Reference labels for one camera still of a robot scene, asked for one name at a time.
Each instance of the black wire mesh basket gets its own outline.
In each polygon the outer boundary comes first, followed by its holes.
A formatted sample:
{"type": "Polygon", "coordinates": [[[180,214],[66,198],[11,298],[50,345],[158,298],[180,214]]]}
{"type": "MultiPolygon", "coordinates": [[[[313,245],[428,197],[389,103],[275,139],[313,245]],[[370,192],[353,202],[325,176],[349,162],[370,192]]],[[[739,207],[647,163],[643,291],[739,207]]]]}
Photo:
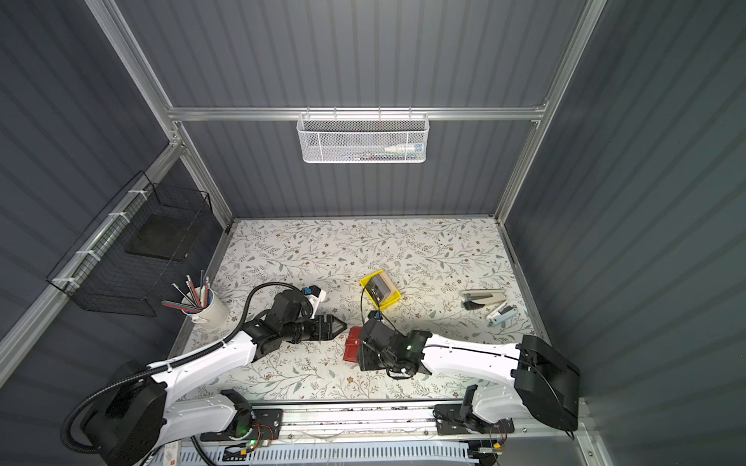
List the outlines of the black wire mesh basket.
{"type": "Polygon", "coordinates": [[[59,275],[60,260],[47,281],[87,311],[155,316],[162,299],[178,296],[172,283],[184,287],[187,257],[210,215],[206,192],[149,183],[74,252],[68,277],[59,275]]]}

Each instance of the black motor housing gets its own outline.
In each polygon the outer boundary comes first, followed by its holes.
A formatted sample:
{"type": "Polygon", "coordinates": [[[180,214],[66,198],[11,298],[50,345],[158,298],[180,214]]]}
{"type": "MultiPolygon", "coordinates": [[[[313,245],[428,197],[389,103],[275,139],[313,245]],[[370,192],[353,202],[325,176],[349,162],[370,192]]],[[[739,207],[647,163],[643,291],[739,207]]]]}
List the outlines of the black motor housing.
{"type": "Polygon", "coordinates": [[[580,369],[537,336],[524,335],[518,348],[521,361],[513,372],[513,386],[523,404],[538,421],[548,426],[577,430],[580,369]]]}

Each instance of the pencil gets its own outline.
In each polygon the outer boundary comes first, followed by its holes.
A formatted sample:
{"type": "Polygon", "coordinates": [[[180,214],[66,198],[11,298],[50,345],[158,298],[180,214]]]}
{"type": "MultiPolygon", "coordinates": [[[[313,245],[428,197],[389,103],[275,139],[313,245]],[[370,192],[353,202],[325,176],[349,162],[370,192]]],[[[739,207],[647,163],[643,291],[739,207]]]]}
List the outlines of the pencil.
{"type": "Polygon", "coordinates": [[[194,283],[192,283],[192,278],[189,275],[186,276],[186,286],[192,292],[192,296],[194,296],[194,302],[197,303],[197,307],[200,307],[199,295],[197,295],[197,290],[194,288],[194,283]]]}
{"type": "Polygon", "coordinates": [[[189,314],[196,314],[200,311],[200,309],[196,307],[188,306],[186,304],[181,304],[181,303],[175,303],[173,301],[163,300],[161,304],[167,307],[173,307],[176,309],[180,309],[182,311],[188,312],[189,314]]]}

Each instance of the stapler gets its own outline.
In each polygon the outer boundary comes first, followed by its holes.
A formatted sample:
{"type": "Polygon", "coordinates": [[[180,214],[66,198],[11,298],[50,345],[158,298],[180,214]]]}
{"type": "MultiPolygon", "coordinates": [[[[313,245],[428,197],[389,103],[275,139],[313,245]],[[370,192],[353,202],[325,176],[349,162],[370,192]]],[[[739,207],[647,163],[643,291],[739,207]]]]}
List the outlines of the stapler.
{"type": "Polygon", "coordinates": [[[506,300],[504,289],[464,289],[459,292],[461,307],[473,311],[493,306],[506,300]]]}
{"type": "Polygon", "coordinates": [[[493,327],[518,314],[515,306],[508,304],[504,289],[464,289],[459,292],[461,307],[473,311],[486,306],[495,307],[485,319],[493,327]]]}

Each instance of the red wire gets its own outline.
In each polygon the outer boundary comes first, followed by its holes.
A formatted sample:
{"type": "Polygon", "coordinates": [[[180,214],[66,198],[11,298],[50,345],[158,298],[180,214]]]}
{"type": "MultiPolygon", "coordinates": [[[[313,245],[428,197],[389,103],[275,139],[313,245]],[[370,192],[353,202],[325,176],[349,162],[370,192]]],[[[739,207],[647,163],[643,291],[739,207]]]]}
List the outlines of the red wire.
{"type": "Polygon", "coordinates": [[[272,428],[270,426],[262,426],[262,424],[259,424],[259,427],[260,427],[259,431],[261,431],[261,427],[266,427],[267,429],[269,429],[269,433],[270,435],[272,435],[272,438],[270,439],[270,441],[275,439],[275,433],[272,431],[272,428]]]}

